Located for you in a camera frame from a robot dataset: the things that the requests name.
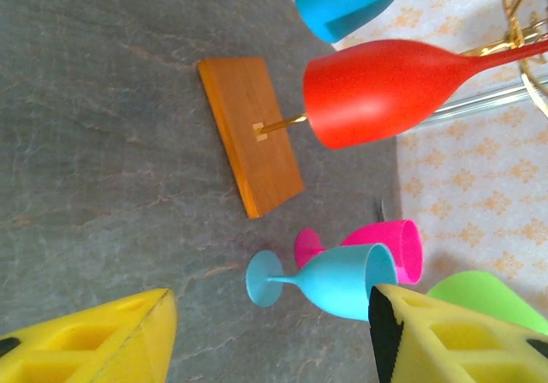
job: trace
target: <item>marble table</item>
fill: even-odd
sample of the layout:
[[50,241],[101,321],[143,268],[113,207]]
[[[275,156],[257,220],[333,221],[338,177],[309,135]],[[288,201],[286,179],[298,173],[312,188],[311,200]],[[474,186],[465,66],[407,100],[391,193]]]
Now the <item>marble table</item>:
[[246,217],[196,63],[265,57],[285,116],[332,51],[289,0],[0,0],[0,334],[154,287],[177,296],[170,382],[375,382],[368,324],[287,287],[248,301],[251,256],[287,272],[305,226],[335,245],[398,213],[396,143],[331,152],[289,130],[307,189]]

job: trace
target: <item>wooden base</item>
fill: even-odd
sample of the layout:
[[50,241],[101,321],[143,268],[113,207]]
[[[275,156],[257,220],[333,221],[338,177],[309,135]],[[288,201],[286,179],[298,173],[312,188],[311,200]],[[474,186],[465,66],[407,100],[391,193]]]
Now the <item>wooden base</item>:
[[247,215],[264,216],[304,189],[287,131],[256,133],[282,120],[265,60],[210,58],[198,69]]

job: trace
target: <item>patterned tablecloth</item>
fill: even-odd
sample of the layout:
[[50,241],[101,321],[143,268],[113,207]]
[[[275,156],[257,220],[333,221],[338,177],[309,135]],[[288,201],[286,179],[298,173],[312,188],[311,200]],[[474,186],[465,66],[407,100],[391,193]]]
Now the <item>patterned tablecloth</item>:
[[[521,16],[544,9],[545,0],[527,0]],[[500,0],[396,0],[334,46],[406,38],[465,51],[505,30]],[[516,83],[517,76],[515,64],[488,70],[453,99]],[[484,269],[548,316],[547,145],[548,119],[530,102],[398,137],[403,217],[417,222],[425,240],[418,290],[454,272]]]

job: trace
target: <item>wine glass stem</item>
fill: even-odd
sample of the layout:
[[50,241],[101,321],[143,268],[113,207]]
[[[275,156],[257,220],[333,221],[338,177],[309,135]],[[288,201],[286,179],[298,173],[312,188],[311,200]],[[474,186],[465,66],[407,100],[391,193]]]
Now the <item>wine glass stem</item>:
[[296,284],[295,278],[291,276],[269,276],[267,280],[269,282]]

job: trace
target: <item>pink wine glass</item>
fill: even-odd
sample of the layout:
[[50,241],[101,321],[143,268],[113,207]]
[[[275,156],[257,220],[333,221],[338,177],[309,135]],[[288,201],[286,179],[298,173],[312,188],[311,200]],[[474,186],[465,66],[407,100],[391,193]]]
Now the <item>pink wine glass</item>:
[[[394,257],[398,283],[419,283],[424,269],[424,257],[419,228],[415,222],[403,219],[368,224],[348,236],[341,246],[379,242],[384,244]],[[304,267],[315,255],[325,250],[318,233],[308,228],[302,230],[295,239],[297,266]]]

